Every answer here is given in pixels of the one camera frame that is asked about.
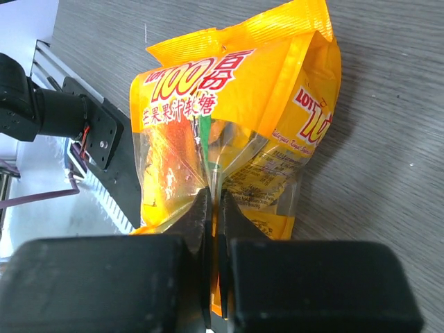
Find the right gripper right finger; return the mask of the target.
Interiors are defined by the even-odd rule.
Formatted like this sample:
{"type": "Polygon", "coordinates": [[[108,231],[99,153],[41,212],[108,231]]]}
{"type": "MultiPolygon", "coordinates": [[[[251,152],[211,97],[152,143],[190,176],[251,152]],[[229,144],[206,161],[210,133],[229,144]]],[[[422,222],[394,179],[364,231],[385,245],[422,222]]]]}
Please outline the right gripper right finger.
{"type": "Polygon", "coordinates": [[[402,264],[371,241],[269,239],[223,191],[219,286],[229,332],[420,332],[402,264]]]}

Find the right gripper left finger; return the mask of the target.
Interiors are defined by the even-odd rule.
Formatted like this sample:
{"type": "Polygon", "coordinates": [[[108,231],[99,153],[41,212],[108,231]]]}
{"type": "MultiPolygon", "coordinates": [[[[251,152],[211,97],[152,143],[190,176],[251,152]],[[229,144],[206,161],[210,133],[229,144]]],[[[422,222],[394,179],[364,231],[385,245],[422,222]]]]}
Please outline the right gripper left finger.
{"type": "Polygon", "coordinates": [[[212,200],[160,234],[36,239],[1,277],[2,332],[205,332],[212,200]]]}

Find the orange candy bag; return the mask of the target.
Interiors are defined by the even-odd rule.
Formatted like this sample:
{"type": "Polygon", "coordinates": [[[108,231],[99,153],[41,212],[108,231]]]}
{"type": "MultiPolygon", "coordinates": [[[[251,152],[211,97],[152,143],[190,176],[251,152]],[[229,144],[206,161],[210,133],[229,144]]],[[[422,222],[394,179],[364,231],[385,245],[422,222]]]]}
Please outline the orange candy bag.
{"type": "Polygon", "coordinates": [[[290,1],[246,21],[148,48],[160,67],[130,86],[142,188],[140,234],[177,225],[202,189],[222,193],[262,234],[287,240],[300,175],[328,131],[341,52],[325,1],[290,1]]]}

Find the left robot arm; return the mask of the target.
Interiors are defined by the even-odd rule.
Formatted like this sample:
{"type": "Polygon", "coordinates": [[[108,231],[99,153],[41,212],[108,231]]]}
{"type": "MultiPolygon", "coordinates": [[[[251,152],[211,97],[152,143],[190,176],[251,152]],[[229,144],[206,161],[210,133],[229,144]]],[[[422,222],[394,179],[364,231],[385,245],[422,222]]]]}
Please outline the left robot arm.
{"type": "Polygon", "coordinates": [[[108,168],[124,126],[117,109],[99,101],[70,77],[62,90],[37,87],[22,66],[1,54],[1,132],[21,142],[37,135],[66,137],[80,142],[98,168],[108,168]]]}

